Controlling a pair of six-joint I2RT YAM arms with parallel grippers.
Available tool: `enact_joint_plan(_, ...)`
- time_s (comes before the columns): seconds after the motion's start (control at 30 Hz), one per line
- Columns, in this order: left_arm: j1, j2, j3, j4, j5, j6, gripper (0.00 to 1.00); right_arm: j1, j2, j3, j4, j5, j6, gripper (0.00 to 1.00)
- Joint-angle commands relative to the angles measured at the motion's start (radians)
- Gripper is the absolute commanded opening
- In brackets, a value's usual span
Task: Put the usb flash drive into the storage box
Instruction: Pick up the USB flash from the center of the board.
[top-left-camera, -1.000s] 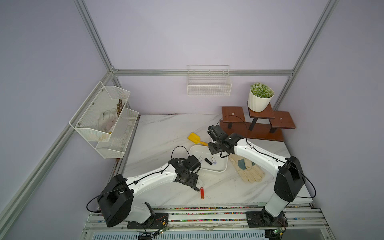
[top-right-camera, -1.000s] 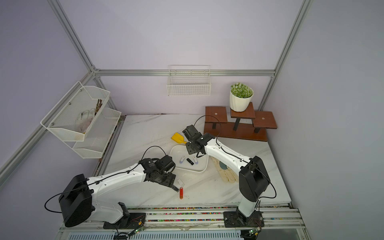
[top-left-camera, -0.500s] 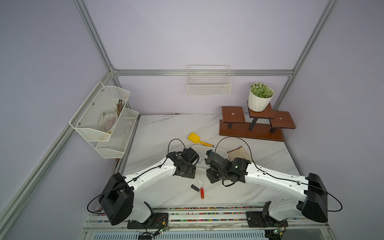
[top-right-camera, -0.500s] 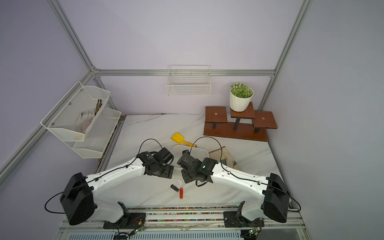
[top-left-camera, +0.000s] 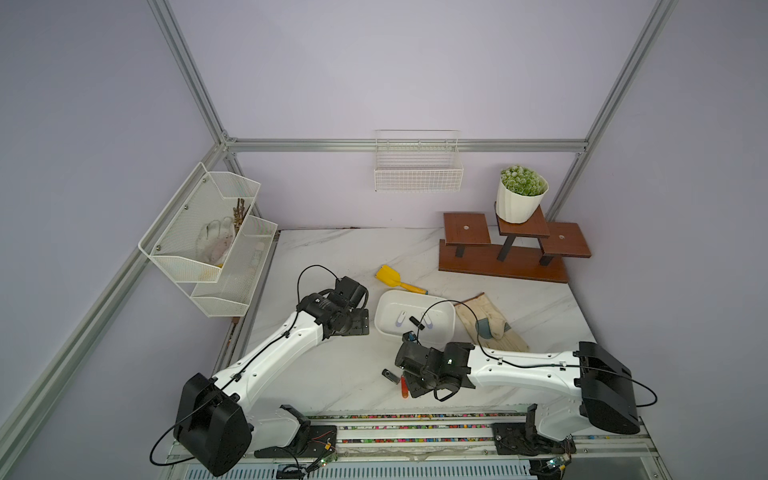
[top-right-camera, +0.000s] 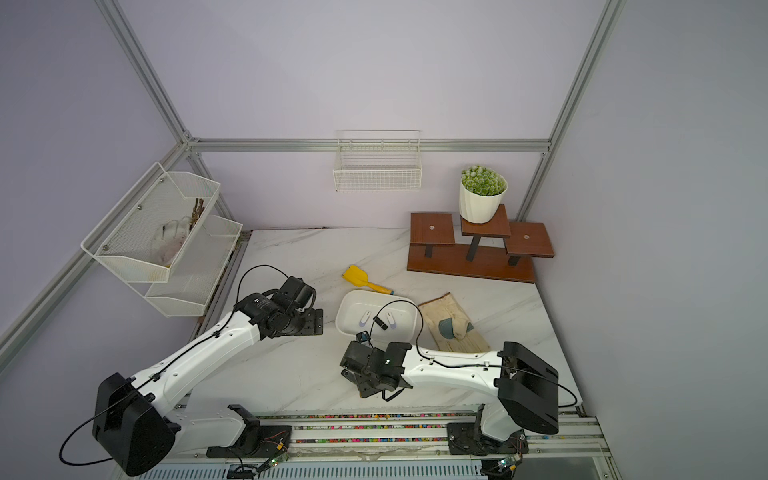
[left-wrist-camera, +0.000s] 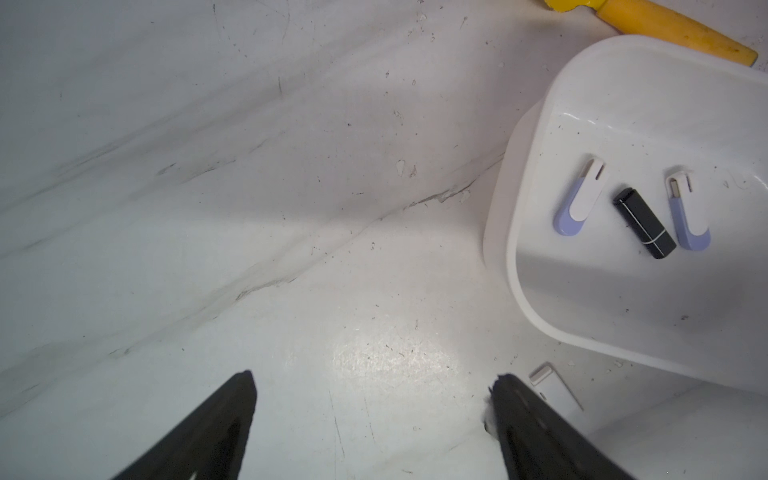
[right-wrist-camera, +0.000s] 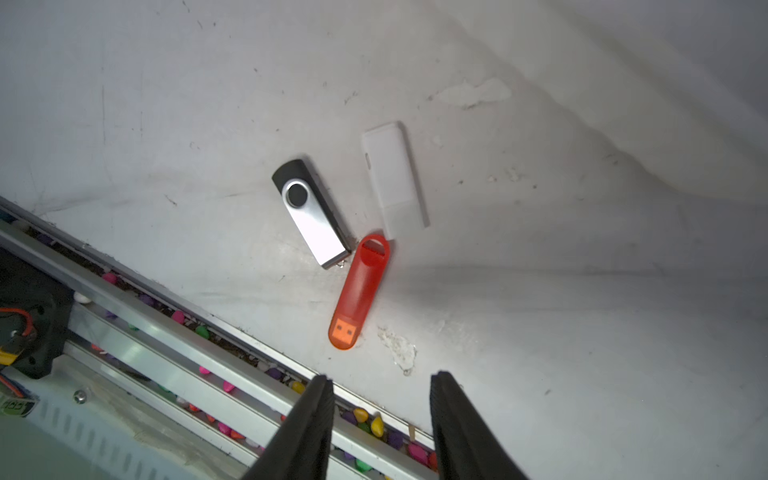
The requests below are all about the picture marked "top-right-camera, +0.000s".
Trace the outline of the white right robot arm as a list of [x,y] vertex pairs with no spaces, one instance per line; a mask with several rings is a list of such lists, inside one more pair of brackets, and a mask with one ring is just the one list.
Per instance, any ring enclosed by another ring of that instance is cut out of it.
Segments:
[[481,414],[481,433],[505,440],[513,432],[559,432],[559,373],[518,342],[499,351],[461,353],[422,350],[391,342],[382,350],[357,341],[342,356],[342,376],[359,396],[397,393],[422,386],[447,386],[494,398]]

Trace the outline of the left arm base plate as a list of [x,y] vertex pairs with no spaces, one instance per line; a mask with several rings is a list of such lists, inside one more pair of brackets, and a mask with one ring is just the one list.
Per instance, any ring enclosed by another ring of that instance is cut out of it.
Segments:
[[240,427],[237,437],[225,443],[218,442],[206,450],[207,458],[272,458],[285,452],[291,440],[290,425],[264,424],[240,404],[230,404],[227,409],[236,414]]

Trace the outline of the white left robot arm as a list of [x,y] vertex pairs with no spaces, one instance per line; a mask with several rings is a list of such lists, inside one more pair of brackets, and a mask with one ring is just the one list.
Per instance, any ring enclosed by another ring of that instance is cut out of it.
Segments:
[[283,285],[238,301],[202,339],[131,377],[115,373],[97,390],[92,435],[130,477],[142,475],[170,453],[206,450],[210,457],[270,457],[290,434],[262,429],[245,407],[186,421],[172,410],[197,384],[239,352],[266,338],[320,335],[323,312],[316,290],[290,276]]

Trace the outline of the white purple usb drive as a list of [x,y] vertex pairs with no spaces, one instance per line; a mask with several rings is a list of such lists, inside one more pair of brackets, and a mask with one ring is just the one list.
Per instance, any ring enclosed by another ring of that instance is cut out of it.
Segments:
[[395,329],[397,327],[397,322],[391,312],[386,313],[386,320],[390,328]]

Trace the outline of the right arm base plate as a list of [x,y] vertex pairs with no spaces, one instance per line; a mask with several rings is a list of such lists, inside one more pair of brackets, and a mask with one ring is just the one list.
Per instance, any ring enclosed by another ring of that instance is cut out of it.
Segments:
[[522,429],[513,431],[506,440],[497,440],[483,434],[481,420],[484,410],[485,405],[481,404],[473,423],[451,422],[446,425],[448,448],[451,455],[504,454],[522,457],[529,453],[527,437]]

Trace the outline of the white blue usb drive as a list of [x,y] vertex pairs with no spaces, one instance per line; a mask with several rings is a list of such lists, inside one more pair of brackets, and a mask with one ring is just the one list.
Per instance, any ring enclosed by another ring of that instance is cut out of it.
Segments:
[[371,318],[371,312],[370,312],[370,311],[366,311],[366,312],[365,312],[365,313],[362,315],[362,317],[360,318],[360,321],[359,321],[358,325],[359,325],[361,328],[365,328],[365,327],[366,327],[366,325],[367,325],[367,323],[368,323],[368,321],[370,320],[370,318]]

